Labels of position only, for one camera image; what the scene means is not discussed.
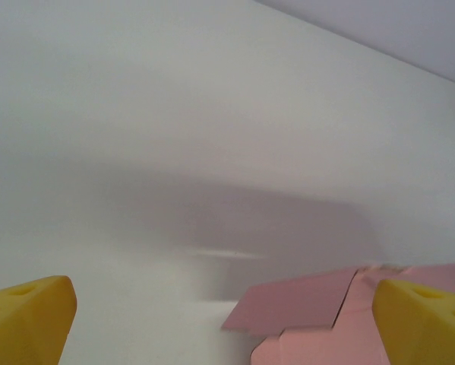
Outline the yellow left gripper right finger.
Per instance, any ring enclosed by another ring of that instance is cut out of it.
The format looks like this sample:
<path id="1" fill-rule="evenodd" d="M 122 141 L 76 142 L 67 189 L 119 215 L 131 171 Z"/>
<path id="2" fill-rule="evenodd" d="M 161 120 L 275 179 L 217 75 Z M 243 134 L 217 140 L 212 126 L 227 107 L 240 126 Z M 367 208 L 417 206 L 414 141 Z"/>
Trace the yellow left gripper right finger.
<path id="1" fill-rule="evenodd" d="M 391 364 L 455 365 L 455 294 L 382 280 L 372 313 Z"/>

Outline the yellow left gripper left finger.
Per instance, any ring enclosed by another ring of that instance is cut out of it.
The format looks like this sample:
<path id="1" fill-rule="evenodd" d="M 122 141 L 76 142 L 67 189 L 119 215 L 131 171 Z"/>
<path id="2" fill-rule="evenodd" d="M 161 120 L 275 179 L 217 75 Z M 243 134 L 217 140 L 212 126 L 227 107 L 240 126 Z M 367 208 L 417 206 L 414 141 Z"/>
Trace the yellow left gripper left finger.
<path id="1" fill-rule="evenodd" d="M 0 364 L 59 363 L 76 311 L 67 276 L 1 289 Z"/>

